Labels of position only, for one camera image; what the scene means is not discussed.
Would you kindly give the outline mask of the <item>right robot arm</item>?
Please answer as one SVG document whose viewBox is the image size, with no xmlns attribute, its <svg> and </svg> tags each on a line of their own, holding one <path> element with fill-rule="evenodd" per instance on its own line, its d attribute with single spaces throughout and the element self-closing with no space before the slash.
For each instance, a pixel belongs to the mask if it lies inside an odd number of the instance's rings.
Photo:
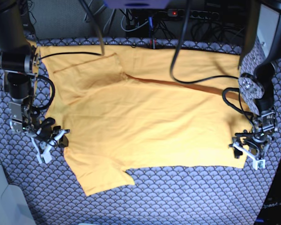
<svg viewBox="0 0 281 225">
<path fill-rule="evenodd" d="M 38 73 L 40 50 L 27 41 L 21 15 L 15 0 L 0 0 L 0 69 L 4 71 L 3 87 L 11 101 L 10 127 L 30 137 L 40 164 L 52 160 L 53 147 L 68 146 L 68 129 L 55 125 L 55 119 L 39 120 L 41 110 L 48 109 L 55 97 L 53 82 Z M 38 79 L 51 87 L 49 102 L 42 107 L 33 106 Z"/>
</svg>

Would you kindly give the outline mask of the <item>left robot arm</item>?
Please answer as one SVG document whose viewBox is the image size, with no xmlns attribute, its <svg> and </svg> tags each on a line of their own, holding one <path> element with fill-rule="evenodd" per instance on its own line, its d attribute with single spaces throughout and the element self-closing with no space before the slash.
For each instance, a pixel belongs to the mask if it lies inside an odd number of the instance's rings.
<svg viewBox="0 0 281 225">
<path fill-rule="evenodd" d="M 277 130 L 272 78 L 280 58 L 281 0 L 253 0 L 238 64 L 239 87 L 226 88 L 222 98 L 251 124 L 250 131 L 235 133 L 229 147 L 235 158 L 248 156 L 255 170 L 266 167 L 265 154 Z"/>
</svg>

